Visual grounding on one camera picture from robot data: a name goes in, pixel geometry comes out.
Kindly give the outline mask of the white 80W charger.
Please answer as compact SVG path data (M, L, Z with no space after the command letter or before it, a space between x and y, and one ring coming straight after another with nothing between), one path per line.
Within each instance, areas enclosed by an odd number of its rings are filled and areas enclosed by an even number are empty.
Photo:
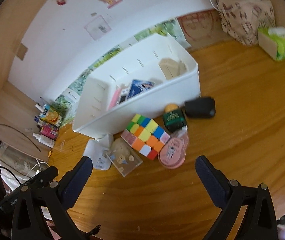
M94 169L106 171L111 166L111 161L106 153L110 150L113 142L114 136L112 134L107 134L101 139L89 139L83 156L91 159Z

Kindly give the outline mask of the pink correction tape dispenser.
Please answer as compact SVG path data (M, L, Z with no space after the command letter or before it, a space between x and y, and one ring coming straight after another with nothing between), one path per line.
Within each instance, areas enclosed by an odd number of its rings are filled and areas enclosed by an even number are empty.
M161 165L168 169L180 167L185 161L189 142L187 126L172 133L169 141L166 142L158 155Z

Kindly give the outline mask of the clear acrylic sticker block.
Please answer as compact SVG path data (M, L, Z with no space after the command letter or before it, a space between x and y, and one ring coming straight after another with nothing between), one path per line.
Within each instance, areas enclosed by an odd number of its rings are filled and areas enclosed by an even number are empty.
M130 172L132 172L134 169L136 169L143 163L142 159L129 145L128 148L130 150L129 157L120 157L119 159L116 159L115 155L111 153L111 149L106 153L108 159L123 177L127 176Z

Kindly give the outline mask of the black power adapter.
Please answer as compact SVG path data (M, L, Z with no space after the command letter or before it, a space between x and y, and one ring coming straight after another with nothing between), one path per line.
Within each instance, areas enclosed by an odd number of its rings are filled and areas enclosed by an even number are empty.
M209 119L216 114L214 98L207 96L185 102L185 114L189 118Z

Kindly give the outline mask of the green bottle gold cap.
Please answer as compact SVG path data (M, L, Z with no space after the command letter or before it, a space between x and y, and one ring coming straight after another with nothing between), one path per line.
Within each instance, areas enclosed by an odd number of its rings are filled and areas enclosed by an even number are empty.
M173 103L170 103L165 107L162 119L164 126L170 133L174 133L187 125L182 109Z

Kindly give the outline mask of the colourful rubik's cube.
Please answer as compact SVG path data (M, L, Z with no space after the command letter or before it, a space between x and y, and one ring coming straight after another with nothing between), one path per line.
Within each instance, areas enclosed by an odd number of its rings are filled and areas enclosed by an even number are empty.
M170 139L170 135L153 119L135 114L121 138L133 149L154 160Z

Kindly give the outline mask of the pink comb with cap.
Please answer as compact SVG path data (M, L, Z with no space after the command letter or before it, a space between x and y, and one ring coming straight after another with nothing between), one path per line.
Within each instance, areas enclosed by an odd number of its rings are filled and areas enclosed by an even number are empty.
M113 97L111 98L110 104L108 106L108 110L110 110L117 104L121 90L121 87L117 87L117 89L115 90L115 93L113 94Z

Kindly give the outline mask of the white kids digital camera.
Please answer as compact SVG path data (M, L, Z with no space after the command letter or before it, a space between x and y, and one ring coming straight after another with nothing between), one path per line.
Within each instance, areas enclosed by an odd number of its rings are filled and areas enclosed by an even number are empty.
M124 88L124 89L121 90L121 92L119 94L119 98L118 98L117 103L116 103L117 105L121 104L121 103L123 103L124 101L127 100L129 91L130 91L129 87Z

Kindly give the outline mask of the floss pick box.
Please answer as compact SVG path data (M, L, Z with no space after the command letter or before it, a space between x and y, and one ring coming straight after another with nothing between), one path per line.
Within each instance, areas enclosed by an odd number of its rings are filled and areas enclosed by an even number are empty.
M127 100L138 94L144 93L152 89L154 86L155 86L155 83L152 81L133 80L132 84L129 87L130 91L129 91Z

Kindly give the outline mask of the beige small box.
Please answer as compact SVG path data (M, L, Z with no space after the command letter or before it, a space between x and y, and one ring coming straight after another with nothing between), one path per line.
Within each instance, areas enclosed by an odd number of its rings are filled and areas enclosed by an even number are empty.
M163 58L159 62L159 67L166 77L166 80L176 78L187 72L185 63L183 63L181 60L175 61L170 58Z

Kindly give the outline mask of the white spray bottle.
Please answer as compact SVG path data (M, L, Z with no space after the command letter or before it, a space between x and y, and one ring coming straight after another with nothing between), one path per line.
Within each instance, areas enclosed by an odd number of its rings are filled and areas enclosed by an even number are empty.
M55 141L42 135L42 134L37 134L33 133L33 137L35 137L41 144L46 145L49 148L53 148L55 145Z

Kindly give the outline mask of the green tissue pack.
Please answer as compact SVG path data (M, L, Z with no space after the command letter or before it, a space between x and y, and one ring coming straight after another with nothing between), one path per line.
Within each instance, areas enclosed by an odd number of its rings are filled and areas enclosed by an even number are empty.
M285 60L285 27L258 29L258 45L273 60Z

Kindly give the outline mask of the lettered canvas bag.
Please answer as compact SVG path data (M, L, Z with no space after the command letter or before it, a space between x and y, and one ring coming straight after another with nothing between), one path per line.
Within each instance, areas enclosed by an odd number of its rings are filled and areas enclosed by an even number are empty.
M258 30L275 26L270 0L210 0L221 18L222 30L246 46L258 44Z

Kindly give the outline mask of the pink square wall sticker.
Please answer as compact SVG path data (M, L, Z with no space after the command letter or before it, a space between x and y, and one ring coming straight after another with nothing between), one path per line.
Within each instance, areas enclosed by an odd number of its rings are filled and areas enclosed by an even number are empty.
M84 26L84 29L94 41L99 40L102 36L111 32L111 27L102 15L98 15L91 20L87 25Z

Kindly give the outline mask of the red wall sticker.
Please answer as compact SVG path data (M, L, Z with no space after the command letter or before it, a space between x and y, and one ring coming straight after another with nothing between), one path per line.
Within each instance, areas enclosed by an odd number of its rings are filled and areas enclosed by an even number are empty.
M67 3L68 0L56 0L56 3L59 5L59 6L63 6Z

